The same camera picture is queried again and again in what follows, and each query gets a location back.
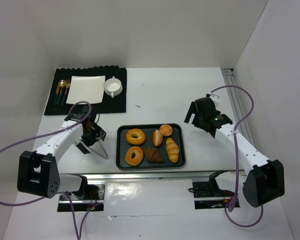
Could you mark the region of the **orange glazed donut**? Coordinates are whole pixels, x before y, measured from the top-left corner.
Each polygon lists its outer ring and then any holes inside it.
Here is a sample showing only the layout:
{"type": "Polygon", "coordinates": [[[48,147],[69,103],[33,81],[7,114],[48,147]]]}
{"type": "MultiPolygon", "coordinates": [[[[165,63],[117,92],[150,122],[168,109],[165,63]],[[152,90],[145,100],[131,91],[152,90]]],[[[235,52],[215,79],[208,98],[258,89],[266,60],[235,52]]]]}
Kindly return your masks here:
{"type": "Polygon", "coordinates": [[[127,132],[126,140],[132,145],[141,145],[146,141],[146,135],[142,130],[134,128],[127,132]]]}

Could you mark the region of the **split orange bun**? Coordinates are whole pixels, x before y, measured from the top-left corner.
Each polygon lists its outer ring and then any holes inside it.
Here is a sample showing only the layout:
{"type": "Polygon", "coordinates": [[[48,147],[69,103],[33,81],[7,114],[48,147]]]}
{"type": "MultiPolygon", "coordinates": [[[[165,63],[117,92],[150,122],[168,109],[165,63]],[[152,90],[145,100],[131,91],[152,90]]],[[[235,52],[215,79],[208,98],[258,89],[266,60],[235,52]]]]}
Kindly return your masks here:
{"type": "Polygon", "coordinates": [[[163,135],[158,129],[154,131],[152,140],[155,147],[159,147],[162,144],[163,135]]]}

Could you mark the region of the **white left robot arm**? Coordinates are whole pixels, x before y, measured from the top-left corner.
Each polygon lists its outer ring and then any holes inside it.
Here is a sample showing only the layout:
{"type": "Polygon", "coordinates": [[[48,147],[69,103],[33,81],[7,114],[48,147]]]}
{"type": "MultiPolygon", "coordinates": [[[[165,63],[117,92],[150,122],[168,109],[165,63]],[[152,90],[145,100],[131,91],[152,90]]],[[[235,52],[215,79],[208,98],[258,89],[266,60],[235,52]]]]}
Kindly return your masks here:
{"type": "Polygon", "coordinates": [[[89,191],[88,180],[77,173],[59,173],[58,163],[71,145],[83,154],[91,146],[104,141],[106,132],[94,121],[75,114],[64,119],[61,132],[54,134],[34,151],[24,151],[19,157],[17,190],[35,196],[52,198],[69,192],[83,198],[89,191]]]}

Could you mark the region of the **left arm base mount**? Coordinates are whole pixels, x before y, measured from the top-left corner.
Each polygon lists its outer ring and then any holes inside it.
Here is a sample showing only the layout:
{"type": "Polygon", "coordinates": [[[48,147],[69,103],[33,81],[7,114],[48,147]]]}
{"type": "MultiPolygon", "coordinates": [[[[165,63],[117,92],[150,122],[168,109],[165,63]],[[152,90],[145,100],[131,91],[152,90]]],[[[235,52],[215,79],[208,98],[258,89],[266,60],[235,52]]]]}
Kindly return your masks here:
{"type": "Polygon", "coordinates": [[[61,174],[58,193],[58,212],[104,210],[105,184],[89,183],[84,175],[61,174]]]}

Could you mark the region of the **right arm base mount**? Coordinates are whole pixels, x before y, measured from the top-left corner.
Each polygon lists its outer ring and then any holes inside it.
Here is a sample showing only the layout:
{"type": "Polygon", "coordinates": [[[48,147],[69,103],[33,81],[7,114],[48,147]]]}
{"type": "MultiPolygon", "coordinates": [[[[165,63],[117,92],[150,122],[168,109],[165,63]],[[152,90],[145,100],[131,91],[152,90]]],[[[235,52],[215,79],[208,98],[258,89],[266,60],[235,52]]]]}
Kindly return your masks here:
{"type": "Polygon", "coordinates": [[[200,209],[222,209],[234,197],[232,190],[221,190],[217,184],[216,177],[228,171],[220,170],[209,175],[207,181],[197,181],[192,183],[188,189],[194,197],[194,208],[200,209]]]}

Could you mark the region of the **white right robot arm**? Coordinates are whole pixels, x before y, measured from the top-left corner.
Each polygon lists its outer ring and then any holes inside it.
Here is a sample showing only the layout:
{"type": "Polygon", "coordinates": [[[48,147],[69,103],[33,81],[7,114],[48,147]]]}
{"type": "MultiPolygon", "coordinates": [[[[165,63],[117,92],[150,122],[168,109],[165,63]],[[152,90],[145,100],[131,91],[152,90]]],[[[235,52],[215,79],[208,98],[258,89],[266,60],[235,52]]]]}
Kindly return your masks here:
{"type": "Polygon", "coordinates": [[[279,160],[270,160],[260,153],[240,132],[232,120],[216,109],[208,96],[191,102],[185,123],[194,115],[192,124],[209,133],[233,154],[238,153],[241,167],[247,174],[243,195],[254,208],[285,194],[284,166],[279,160]]]}

